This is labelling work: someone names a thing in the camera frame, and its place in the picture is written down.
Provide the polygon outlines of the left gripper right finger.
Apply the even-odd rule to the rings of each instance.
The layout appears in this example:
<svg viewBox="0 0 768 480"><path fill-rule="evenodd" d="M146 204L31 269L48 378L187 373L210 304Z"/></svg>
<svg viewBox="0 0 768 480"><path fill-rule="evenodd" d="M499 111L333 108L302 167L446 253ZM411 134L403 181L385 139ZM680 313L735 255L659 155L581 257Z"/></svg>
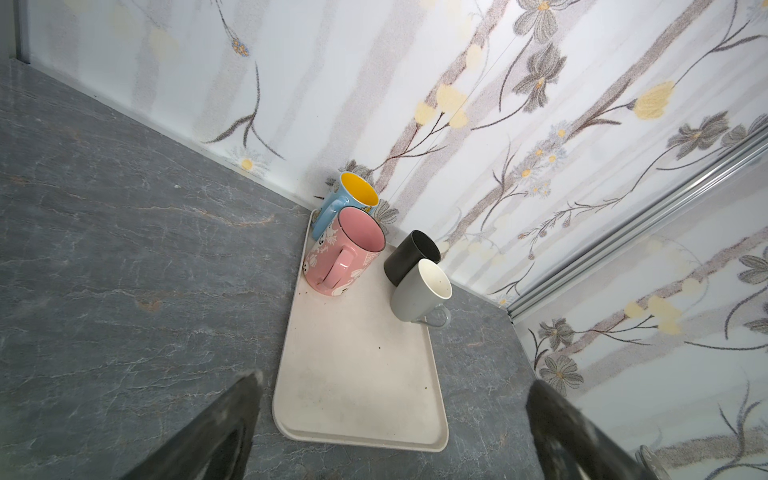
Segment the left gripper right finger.
<svg viewBox="0 0 768 480"><path fill-rule="evenodd" d="M526 413L546 479L655 477L543 380L532 383Z"/></svg>

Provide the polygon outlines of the pink glass mug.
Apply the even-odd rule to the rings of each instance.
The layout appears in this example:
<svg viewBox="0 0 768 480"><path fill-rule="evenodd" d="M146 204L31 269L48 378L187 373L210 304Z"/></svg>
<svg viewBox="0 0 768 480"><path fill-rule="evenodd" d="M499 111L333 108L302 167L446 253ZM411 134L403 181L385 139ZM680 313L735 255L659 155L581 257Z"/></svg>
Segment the pink glass mug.
<svg viewBox="0 0 768 480"><path fill-rule="evenodd" d="M345 206L308 250L302 272L318 293L340 296L385 247L379 223L364 210Z"/></svg>

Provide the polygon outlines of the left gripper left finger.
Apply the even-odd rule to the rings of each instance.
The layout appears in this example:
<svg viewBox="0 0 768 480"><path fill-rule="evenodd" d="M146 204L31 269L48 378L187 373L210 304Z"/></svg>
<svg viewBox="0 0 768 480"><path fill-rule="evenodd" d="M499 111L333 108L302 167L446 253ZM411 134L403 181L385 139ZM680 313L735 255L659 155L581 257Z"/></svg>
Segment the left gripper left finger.
<svg viewBox="0 0 768 480"><path fill-rule="evenodd" d="M259 370L238 379L125 479L242 479L263 394Z"/></svg>

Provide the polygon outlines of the black mug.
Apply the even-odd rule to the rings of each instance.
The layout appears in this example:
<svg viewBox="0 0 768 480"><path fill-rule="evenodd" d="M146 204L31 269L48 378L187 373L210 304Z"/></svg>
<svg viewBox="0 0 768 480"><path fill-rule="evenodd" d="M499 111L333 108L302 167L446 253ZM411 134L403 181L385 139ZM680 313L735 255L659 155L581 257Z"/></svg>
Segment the black mug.
<svg viewBox="0 0 768 480"><path fill-rule="evenodd" d="M441 252L427 234L420 230L413 230L385 260L385 275L393 285L398 286L422 259L439 263Z"/></svg>

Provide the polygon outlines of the grey mug white inside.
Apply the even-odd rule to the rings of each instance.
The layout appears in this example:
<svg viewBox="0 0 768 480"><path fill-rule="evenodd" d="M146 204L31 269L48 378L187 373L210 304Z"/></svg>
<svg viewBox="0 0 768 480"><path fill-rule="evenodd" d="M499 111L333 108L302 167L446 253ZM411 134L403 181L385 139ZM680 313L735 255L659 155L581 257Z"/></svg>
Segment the grey mug white inside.
<svg viewBox="0 0 768 480"><path fill-rule="evenodd" d="M452 297L452 284L445 272L433 261L421 259L396 287L390 307L403 322L421 323L432 328L444 328L452 320L444 303ZM440 324L428 320L433 311L440 311Z"/></svg>

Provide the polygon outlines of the blue mug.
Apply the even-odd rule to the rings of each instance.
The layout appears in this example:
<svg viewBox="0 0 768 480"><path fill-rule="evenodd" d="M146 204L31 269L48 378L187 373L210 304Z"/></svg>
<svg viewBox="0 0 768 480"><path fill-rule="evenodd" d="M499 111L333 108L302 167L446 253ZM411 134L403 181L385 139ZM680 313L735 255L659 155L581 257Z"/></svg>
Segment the blue mug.
<svg viewBox="0 0 768 480"><path fill-rule="evenodd" d="M378 205L378 194L365 179L355 173L342 173L313 220L312 239L319 239L342 208L351 206L370 213Z"/></svg>

